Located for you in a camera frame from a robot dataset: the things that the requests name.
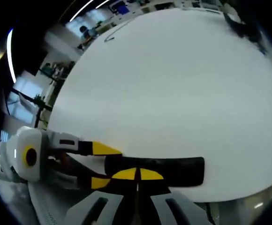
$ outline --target white table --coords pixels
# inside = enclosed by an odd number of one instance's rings
[[[130,157],[204,157],[203,185],[174,188],[195,202],[232,200],[271,186],[268,57],[210,12],[145,14],[104,43],[117,28],[77,62],[49,128]]]

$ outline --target wall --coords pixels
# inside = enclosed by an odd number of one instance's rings
[[[64,41],[60,35],[48,31],[45,35],[45,42],[50,45],[52,48],[57,49],[62,54],[66,55],[72,61],[78,61],[82,55],[77,49],[76,46],[71,46],[69,43]]]
[[[88,29],[92,29],[96,27],[99,21],[106,21],[112,16],[114,15],[108,7],[100,7],[99,9],[87,12],[83,16],[76,17],[72,22],[68,22],[66,24],[66,28],[80,39],[82,35],[80,32],[81,26],[86,26]]]
[[[54,25],[49,31],[71,47],[77,47],[81,43],[79,37],[61,24]]]
[[[52,81],[47,76],[42,75],[40,71],[37,72],[36,76],[33,76],[27,71],[23,71],[21,77],[33,82],[34,84],[42,88],[42,93],[41,93],[42,96],[46,94],[46,90],[48,89],[50,82]]]
[[[70,61],[70,58],[67,55],[61,53],[57,49],[54,49],[47,43],[44,44],[43,48],[46,49],[48,53],[45,59],[43,60],[42,65],[44,65],[47,62],[51,63],[51,62],[69,62]]]

